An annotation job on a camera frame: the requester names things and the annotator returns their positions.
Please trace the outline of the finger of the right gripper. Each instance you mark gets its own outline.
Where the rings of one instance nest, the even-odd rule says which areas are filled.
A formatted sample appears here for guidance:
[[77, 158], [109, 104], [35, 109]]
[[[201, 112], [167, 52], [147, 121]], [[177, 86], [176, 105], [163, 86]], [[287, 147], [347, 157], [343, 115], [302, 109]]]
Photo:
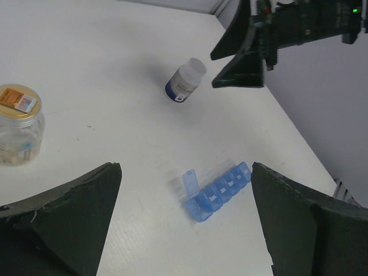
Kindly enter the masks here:
[[222, 38], [210, 53], [211, 60], [219, 60], [235, 55], [248, 33], [251, 17], [249, 0], [240, 0], [236, 13]]
[[263, 88], [264, 72], [258, 53], [237, 54], [212, 80], [213, 88]]

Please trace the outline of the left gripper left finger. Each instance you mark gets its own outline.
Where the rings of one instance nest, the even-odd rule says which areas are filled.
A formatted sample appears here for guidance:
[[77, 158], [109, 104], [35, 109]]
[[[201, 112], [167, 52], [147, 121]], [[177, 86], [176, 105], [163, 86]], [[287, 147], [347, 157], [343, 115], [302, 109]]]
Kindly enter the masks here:
[[105, 163], [1, 206], [1, 275], [96, 275], [121, 180]]

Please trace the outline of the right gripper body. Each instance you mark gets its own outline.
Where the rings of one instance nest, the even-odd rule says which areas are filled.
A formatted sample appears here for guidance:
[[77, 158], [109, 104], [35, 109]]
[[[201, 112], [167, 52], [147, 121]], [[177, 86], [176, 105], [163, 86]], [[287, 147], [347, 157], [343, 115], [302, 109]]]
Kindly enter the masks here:
[[271, 71], [278, 50], [341, 35], [353, 44], [361, 31], [367, 33], [367, 7], [363, 1], [257, 1], [252, 17], [258, 29], [261, 57]]

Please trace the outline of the blue weekly pill organizer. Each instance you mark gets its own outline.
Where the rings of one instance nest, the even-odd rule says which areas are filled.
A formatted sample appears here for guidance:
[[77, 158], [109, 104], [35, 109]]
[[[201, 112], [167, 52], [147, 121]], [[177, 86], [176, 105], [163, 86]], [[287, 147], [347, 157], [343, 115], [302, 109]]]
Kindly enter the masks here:
[[192, 220], [202, 223], [251, 182], [251, 170], [241, 162], [203, 188], [194, 170], [183, 174], [182, 180], [187, 196], [184, 207]]

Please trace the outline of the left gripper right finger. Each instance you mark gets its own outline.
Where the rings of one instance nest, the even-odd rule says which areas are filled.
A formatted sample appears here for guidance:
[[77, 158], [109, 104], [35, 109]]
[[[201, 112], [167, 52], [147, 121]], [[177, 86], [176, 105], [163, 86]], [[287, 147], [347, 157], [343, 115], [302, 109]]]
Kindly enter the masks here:
[[252, 165], [274, 275], [367, 275], [367, 209]]

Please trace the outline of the white vitamin B bottle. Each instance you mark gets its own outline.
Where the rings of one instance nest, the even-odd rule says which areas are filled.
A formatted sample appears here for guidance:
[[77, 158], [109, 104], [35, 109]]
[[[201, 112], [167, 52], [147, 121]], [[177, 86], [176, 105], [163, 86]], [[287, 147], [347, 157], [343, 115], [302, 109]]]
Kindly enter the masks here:
[[190, 58], [181, 65], [165, 85], [166, 95], [174, 102], [183, 103], [201, 84], [207, 69], [202, 61]]

